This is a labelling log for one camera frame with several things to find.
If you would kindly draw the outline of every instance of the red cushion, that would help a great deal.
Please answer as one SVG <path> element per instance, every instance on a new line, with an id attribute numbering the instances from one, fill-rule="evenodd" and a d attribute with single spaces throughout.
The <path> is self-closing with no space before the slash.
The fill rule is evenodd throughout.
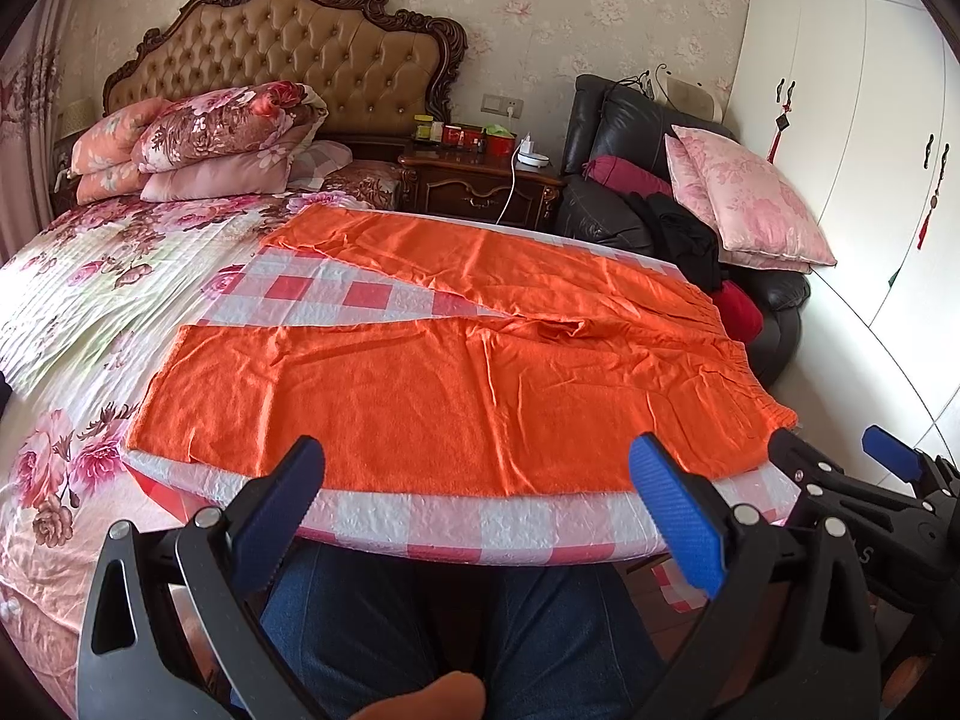
<path id="1" fill-rule="evenodd" d="M 733 281 L 725 281 L 710 300 L 720 312 L 720 322 L 733 341 L 750 343 L 763 329 L 763 314 L 749 295 Z"/>
<path id="2" fill-rule="evenodd" d="M 607 156 L 590 160 L 584 165 L 584 177 L 592 178 L 598 184 L 621 194 L 635 191 L 641 197 L 646 197 L 662 191 L 670 197 L 673 196 L 673 189 L 666 181 L 620 157 Z"/>

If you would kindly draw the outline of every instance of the red container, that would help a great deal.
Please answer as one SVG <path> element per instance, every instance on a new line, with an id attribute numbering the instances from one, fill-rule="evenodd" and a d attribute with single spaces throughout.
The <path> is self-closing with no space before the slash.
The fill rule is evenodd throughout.
<path id="1" fill-rule="evenodd" d="M 509 157 L 517 147 L 517 137 L 487 133 L 487 154 L 491 157 Z"/>
<path id="2" fill-rule="evenodd" d="M 474 127 L 472 124 L 461 124 L 460 127 L 464 129 L 464 148 L 477 151 L 483 140 L 483 127 Z"/>
<path id="3" fill-rule="evenodd" d="M 463 129 L 459 124 L 443 125 L 443 145 L 457 148 L 460 145 L 460 138 L 463 136 Z"/>

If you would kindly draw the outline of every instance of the pillow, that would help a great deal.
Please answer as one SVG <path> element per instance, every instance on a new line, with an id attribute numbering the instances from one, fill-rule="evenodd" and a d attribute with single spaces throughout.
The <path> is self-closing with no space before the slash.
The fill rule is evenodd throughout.
<path id="1" fill-rule="evenodd" d="M 373 205 L 378 211 L 396 211 L 400 204 L 400 165 L 376 159 L 355 159 L 331 172 L 324 191 L 342 191 Z"/>
<path id="2" fill-rule="evenodd" d="M 666 196 L 673 196 L 666 181 L 621 157 L 603 156 L 590 160 L 584 165 L 584 178 L 592 178 L 618 194 L 636 192 L 646 197 L 659 191 Z"/>
<path id="3" fill-rule="evenodd" d="M 133 147 L 141 172 L 164 172 L 210 157 L 270 148 L 291 127 L 323 123 L 326 105 L 309 86 L 271 81 L 174 103 Z"/>
<path id="4" fill-rule="evenodd" d="M 673 129 L 704 180 L 726 250 L 836 265 L 816 220 L 776 167 L 707 130 Z"/>
<path id="5" fill-rule="evenodd" d="M 689 210 L 696 218 L 717 234 L 720 238 L 720 262 L 729 265 L 739 265 L 743 268 L 754 268 L 760 271 L 800 271 L 810 273 L 810 265 L 798 260 L 784 260 L 778 257 L 767 257 L 762 254 L 752 254 L 745 251 L 729 251 L 726 242 L 720 235 L 716 215 L 707 194 L 697 166 L 693 164 L 686 148 L 676 138 L 664 135 L 666 150 L 666 164 L 670 170 L 670 180 L 673 182 L 673 196 L 676 201 Z"/>
<path id="6" fill-rule="evenodd" d="M 164 98 L 149 98 L 100 119 L 74 143 L 70 172 L 89 175 L 130 162 L 133 145 L 169 104 Z"/>
<path id="7" fill-rule="evenodd" d="M 88 172 L 77 184 L 77 205 L 89 205 L 120 194 L 140 194 L 148 178 L 149 175 L 143 175 L 130 161 Z"/>
<path id="8" fill-rule="evenodd" d="M 353 152 L 336 141 L 315 141 L 304 148 L 290 165 L 287 186 L 293 189 L 320 189 L 331 172 L 347 167 Z"/>
<path id="9" fill-rule="evenodd" d="M 763 330 L 760 309 L 733 281 L 725 280 L 717 292 L 710 294 L 710 300 L 720 313 L 723 329 L 733 341 L 750 343 Z"/>
<path id="10" fill-rule="evenodd" d="M 287 175 L 296 153 L 313 140 L 316 130 L 315 124 L 301 124 L 260 151 L 211 157 L 177 170 L 146 175 L 150 180 L 143 187 L 140 199 L 168 202 L 234 194 L 280 194 L 287 188 Z"/>

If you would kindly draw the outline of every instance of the pink floral comforter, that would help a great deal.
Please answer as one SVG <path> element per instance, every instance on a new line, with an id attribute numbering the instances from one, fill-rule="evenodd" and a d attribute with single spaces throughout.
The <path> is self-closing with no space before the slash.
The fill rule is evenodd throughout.
<path id="1" fill-rule="evenodd" d="M 142 493 L 118 443 L 166 357 L 259 240 L 343 191 L 145 203 L 60 217 L 0 269 L 0 620 L 75 715 L 77 641 L 109 524 L 179 522 Z"/>

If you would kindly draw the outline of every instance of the red and white checkered sheet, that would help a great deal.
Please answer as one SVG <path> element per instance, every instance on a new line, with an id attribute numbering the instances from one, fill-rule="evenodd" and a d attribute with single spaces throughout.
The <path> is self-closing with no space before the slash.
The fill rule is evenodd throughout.
<path id="1" fill-rule="evenodd" d="M 544 233 L 500 229 L 553 245 L 586 248 L 683 278 L 675 266 L 659 260 Z M 267 248 L 234 277 L 199 323 L 347 325 L 476 314 L 494 312 L 457 295 L 406 284 L 325 256 Z M 126 460 L 147 477 L 138 475 L 148 494 L 186 517 L 204 502 L 229 503 L 246 482 L 229 471 L 175 463 L 143 452 L 128 452 Z M 715 485 L 731 504 L 751 503 L 768 519 L 786 515 L 797 496 L 796 486 L 771 464 Z M 488 499 L 322 490 L 306 514 L 301 533 L 368 552 L 488 565 L 606 562 L 665 550 L 649 512 L 630 493 Z"/>
<path id="2" fill-rule="evenodd" d="M 685 613 L 707 605 L 707 594 L 696 589 L 685 579 L 683 572 L 680 571 L 680 565 L 677 565 L 673 557 L 664 560 L 660 565 L 655 565 L 652 571 L 661 593 L 664 594 L 664 600 L 675 611 Z"/>

